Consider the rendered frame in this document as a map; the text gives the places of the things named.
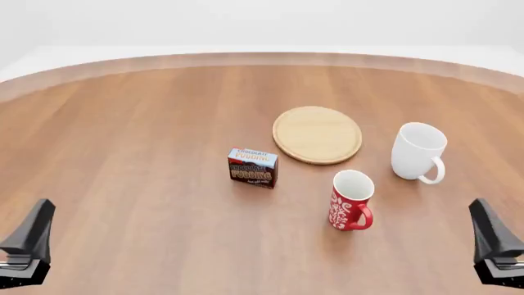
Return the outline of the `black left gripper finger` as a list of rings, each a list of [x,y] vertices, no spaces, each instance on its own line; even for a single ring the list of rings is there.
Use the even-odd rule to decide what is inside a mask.
[[[51,262],[49,239],[56,206],[40,199],[13,233],[0,243],[10,263]]]

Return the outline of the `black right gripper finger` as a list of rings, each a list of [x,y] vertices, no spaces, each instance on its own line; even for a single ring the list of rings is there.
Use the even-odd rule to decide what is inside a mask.
[[[524,254],[524,242],[514,235],[484,198],[469,205],[475,239],[473,262]]]

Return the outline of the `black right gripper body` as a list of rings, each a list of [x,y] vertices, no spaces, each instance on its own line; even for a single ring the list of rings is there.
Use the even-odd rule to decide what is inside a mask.
[[[524,286],[524,261],[517,258],[522,251],[482,255],[475,251],[474,270],[483,284],[498,286]]]

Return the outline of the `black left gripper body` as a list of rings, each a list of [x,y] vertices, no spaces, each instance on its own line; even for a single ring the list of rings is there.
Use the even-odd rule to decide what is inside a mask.
[[[0,261],[0,287],[24,287],[43,284],[50,270],[50,258],[38,253],[1,247],[7,261]]]

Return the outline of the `round wooden plate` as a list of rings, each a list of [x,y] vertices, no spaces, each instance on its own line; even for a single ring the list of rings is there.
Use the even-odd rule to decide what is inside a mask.
[[[273,141],[287,156],[306,164],[342,163],[359,151],[363,135],[348,115],[326,107],[295,107],[274,121]]]

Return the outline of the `chocolate pudding box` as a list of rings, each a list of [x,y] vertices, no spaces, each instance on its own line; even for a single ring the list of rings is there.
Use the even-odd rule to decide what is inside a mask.
[[[274,188],[278,179],[278,155],[233,147],[228,154],[230,179],[263,188]]]

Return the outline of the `white mug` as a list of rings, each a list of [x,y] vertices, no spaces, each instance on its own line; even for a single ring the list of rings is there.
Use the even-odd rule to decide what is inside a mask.
[[[391,151],[391,167],[401,179],[438,184],[445,177],[441,155],[448,140],[439,129],[422,122],[402,125]]]

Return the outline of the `red patterned mug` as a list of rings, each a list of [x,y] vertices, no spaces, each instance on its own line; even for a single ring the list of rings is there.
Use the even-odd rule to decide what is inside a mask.
[[[375,192],[373,181],[357,170],[335,174],[328,213],[330,225],[341,231],[366,230],[373,225],[368,202]]]

